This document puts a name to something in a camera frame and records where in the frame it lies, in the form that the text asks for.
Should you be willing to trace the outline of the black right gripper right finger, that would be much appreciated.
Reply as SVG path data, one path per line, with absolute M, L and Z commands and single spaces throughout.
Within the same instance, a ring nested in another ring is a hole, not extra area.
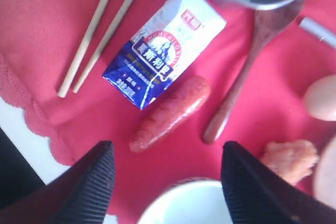
M 233 223 L 329 223 L 330 208 L 280 178 L 235 141 L 223 146 L 221 182 Z

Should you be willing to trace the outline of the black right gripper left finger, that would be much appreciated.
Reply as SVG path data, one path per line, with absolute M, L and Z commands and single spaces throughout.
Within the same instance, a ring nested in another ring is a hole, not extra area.
M 114 146 L 100 141 L 50 184 L 3 209 L 1 223 L 103 223 L 114 183 Z

